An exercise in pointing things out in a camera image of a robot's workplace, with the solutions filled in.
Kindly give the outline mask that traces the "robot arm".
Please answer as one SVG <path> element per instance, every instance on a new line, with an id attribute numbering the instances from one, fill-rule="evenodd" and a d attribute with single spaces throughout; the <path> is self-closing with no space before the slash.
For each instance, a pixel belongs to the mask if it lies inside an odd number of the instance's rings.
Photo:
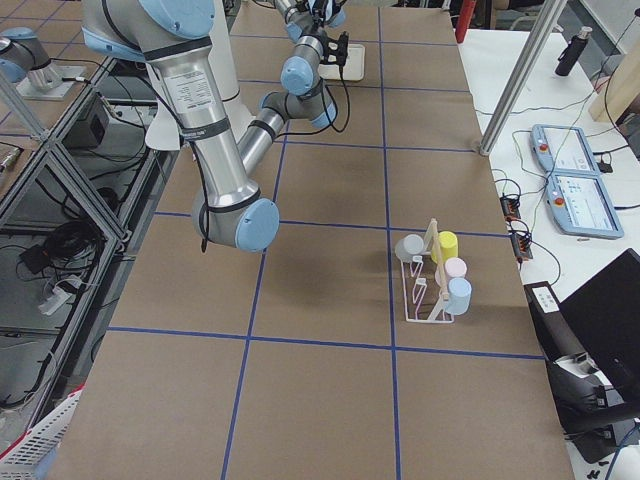
<path id="1" fill-rule="evenodd" d="M 282 68 L 282 90 L 269 93 L 240 138 L 219 93 L 209 62 L 217 16 L 211 1 L 85 1 L 86 45 L 105 56 L 143 62 L 157 78 L 157 99 L 177 125 L 198 164 L 202 192 L 192 219 L 205 243 L 248 252 L 266 249 L 280 222 L 276 204 L 262 197 L 252 170 L 292 119 L 318 128 L 336 118 L 318 67 L 331 56 L 326 27 L 344 20 L 336 1 L 276 1 L 294 38 Z"/>
<path id="2" fill-rule="evenodd" d="M 293 42 L 314 28 L 335 28 L 346 20 L 344 1 L 274 0 L 271 4 L 281 14 L 287 35 Z"/>

